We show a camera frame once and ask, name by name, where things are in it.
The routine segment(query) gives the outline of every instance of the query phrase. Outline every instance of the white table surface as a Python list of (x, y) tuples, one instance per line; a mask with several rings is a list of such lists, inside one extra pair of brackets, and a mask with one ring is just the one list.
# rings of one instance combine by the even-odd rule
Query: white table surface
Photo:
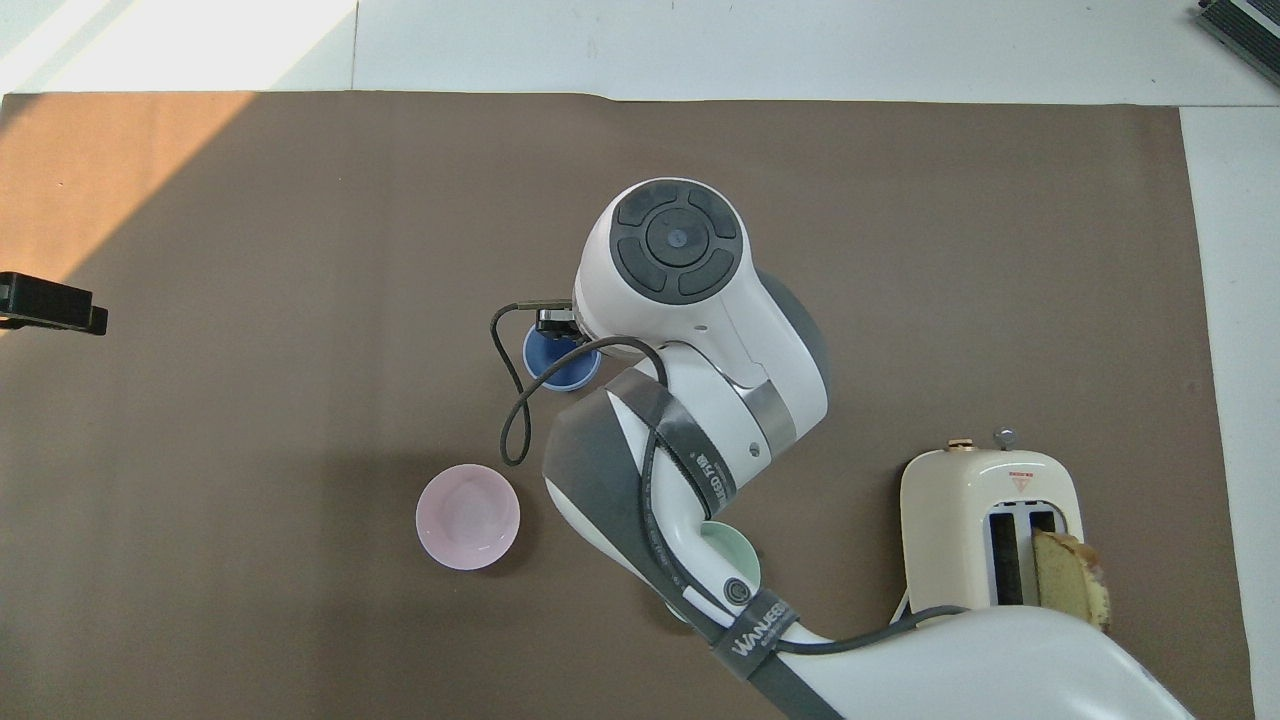
[(1280, 88), (1194, 3), (5, 0), (0, 92), (1178, 105), (1258, 717), (1280, 717)]

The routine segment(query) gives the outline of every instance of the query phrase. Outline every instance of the black control buttons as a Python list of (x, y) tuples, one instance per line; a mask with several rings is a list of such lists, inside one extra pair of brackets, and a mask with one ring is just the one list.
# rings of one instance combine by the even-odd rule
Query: black control buttons
[(716, 250), (701, 268), (680, 275), (680, 295), (698, 295), (710, 290), (732, 266), (733, 255), (727, 250)]
[(618, 202), (618, 223), (640, 227), (654, 208), (675, 202), (678, 191), (680, 186), (673, 182), (652, 182), (637, 187)]
[(687, 208), (663, 210), (649, 220), (649, 252), (664, 265), (687, 268), (707, 252), (707, 220)]
[(689, 204), (707, 214), (717, 236), (737, 237), (737, 220), (733, 219), (733, 210), (718, 195), (695, 187), (689, 191)]
[(745, 234), (733, 208), (716, 191), (655, 179), (618, 200), (609, 252), (632, 291), (662, 305), (691, 305), (730, 283)]
[(662, 292), (662, 288), (667, 286), (667, 273), (645, 258), (644, 250), (640, 249), (639, 237), (620, 240), (618, 256), (622, 258), (622, 265), (640, 284), (654, 292)]

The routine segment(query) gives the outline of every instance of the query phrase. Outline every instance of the red warning label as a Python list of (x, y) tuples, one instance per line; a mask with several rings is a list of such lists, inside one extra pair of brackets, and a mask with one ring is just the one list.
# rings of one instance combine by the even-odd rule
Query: red warning label
[(1015, 473), (1015, 471), (1010, 471), (1009, 477), (1012, 478), (1014, 487), (1016, 487), (1018, 492), (1021, 493), (1023, 491), (1027, 489), (1027, 486), (1030, 484), (1032, 478), (1036, 477), (1036, 473)]

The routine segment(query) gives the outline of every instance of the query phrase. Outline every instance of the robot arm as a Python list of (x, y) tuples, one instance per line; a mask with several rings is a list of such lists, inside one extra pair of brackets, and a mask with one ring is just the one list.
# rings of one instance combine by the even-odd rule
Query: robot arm
[(613, 200), (584, 249), (573, 310), (590, 338), (658, 351), (557, 418), (548, 492), (788, 716), (1188, 716), (1119, 646), (1050, 610), (831, 643), (703, 539), (701, 523), (826, 415), (829, 387), (817, 327), (756, 273), (741, 218), (710, 187), (660, 178)]

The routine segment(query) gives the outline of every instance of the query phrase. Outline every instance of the black clamp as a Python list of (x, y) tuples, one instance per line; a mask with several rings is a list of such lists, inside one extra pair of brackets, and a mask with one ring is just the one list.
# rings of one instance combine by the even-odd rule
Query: black clamp
[(24, 327), (106, 334), (106, 309), (93, 293), (22, 273), (0, 273), (0, 329)]

